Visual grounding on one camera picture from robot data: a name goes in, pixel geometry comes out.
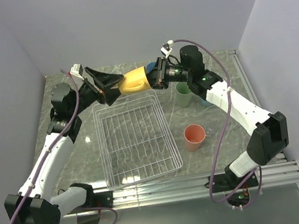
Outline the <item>yellow ceramic mug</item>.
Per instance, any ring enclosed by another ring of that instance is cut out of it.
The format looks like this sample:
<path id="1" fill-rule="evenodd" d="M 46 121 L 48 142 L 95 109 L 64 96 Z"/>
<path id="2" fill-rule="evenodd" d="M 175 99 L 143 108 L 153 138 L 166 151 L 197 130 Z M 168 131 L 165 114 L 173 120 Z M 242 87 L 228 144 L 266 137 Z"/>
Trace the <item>yellow ceramic mug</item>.
<path id="1" fill-rule="evenodd" d="M 146 68 L 141 66 L 124 75 L 124 79 L 119 83 L 118 89 L 123 95 L 135 94 L 151 89 L 146 75 Z"/>

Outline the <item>light blue ceramic mug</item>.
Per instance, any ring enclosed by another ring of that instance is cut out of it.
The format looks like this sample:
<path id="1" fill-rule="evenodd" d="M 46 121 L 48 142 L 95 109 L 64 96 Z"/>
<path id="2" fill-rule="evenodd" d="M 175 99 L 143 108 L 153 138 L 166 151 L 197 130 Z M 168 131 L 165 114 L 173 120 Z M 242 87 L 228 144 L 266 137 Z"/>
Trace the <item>light blue ceramic mug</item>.
<path id="1" fill-rule="evenodd" d="M 203 106 L 205 106 L 205 107 L 213 106 L 212 103 L 208 102 L 208 101 L 205 100 L 205 99 L 201 99 L 201 100 L 200 100 L 200 103 L 201 103 Z"/>

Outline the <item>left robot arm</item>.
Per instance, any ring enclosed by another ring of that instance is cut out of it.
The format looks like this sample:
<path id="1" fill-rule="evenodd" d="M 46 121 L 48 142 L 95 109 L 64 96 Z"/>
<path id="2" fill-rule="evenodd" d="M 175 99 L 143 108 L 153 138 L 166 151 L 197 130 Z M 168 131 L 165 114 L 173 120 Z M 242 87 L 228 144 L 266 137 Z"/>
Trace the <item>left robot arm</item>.
<path id="1" fill-rule="evenodd" d="M 76 208 L 90 211 L 95 207 L 90 184 L 73 183 L 58 196 L 52 196 L 52 191 L 81 129 L 79 114 L 95 102 L 112 105 L 125 77 L 88 67 L 65 76 L 71 83 L 59 83 L 51 90 L 50 123 L 41 154 L 18 193 L 8 195 L 4 202 L 12 224 L 60 224 Z"/>

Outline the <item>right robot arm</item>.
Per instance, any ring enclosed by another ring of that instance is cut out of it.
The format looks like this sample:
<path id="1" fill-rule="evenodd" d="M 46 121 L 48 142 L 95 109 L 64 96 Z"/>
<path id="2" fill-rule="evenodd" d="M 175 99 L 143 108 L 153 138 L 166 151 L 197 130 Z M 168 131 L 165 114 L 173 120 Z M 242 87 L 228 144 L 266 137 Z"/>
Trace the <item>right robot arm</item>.
<path id="1" fill-rule="evenodd" d="M 186 82 L 191 92 L 217 106 L 250 135 L 246 150 L 225 168 L 226 183 L 240 188 L 245 175 L 265 166 L 289 144 L 287 120 L 281 112 L 271 113 L 237 93 L 230 78 L 222 79 L 203 63 L 205 47 L 190 43 L 180 49 L 180 61 L 171 64 L 169 56 L 158 57 L 145 69 L 152 89 L 166 89 L 170 82 Z"/>

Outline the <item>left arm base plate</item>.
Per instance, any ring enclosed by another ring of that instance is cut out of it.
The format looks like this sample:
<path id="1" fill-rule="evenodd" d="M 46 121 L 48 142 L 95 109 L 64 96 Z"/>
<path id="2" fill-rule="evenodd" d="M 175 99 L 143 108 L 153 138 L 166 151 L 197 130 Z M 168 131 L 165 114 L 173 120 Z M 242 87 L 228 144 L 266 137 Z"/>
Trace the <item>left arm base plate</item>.
<path id="1" fill-rule="evenodd" d="M 113 208 L 113 197 L 114 197 L 113 192 L 111 190 L 97 192 L 93 195 L 93 198 L 91 199 L 90 202 L 86 202 L 83 205 L 75 207 L 75 209 L 72 209 L 71 212 L 69 212 L 68 214 L 75 214 L 76 212 L 80 212 L 83 209 L 87 209 L 87 208 L 95 208 L 95 207 Z"/>

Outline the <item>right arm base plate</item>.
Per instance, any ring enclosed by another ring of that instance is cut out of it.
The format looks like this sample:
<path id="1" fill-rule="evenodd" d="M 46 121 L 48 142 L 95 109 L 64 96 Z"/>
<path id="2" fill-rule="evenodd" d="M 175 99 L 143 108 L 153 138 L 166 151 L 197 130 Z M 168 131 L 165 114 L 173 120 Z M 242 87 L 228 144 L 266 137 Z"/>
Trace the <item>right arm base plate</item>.
<path id="1" fill-rule="evenodd" d="M 245 177 L 247 177 L 247 175 L 248 173 L 245 174 L 243 177 L 237 178 L 234 177 L 233 175 L 217 174 L 213 178 L 212 192 L 220 193 L 225 191 L 232 191 L 241 181 L 243 181 Z M 245 183 L 250 188 L 259 185 L 255 172 L 252 173 L 252 175 L 246 180 Z"/>

